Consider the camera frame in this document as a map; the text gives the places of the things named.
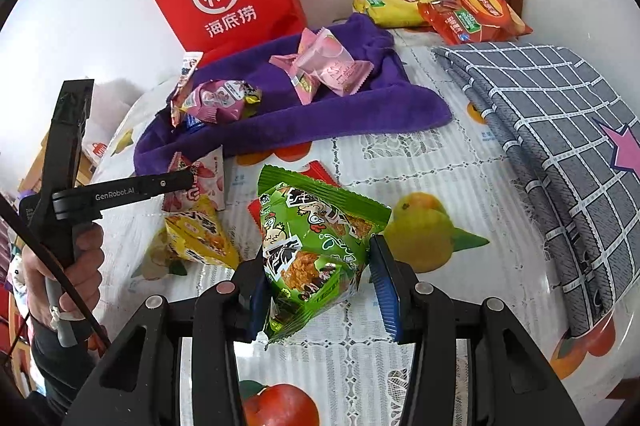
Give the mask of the person's left hand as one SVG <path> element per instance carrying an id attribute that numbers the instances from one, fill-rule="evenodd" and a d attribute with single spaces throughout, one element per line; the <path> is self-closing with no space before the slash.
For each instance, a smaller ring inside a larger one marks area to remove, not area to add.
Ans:
<path id="1" fill-rule="evenodd" d="M 104 233 L 97 223 L 91 227 L 82 227 L 81 230 L 82 233 L 76 238 L 79 256 L 65 269 L 65 274 L 87 307 L 93 310 L 100 300 L 102 274 L 99 268 L 104 261 L 102 250 Z M 22 250 L 22 260 L 30 314 L 34 320 L 46 328 L 52 328 L 46 281 L 47 279 L 54 281 L 55 277 L 28 246 Z"/>

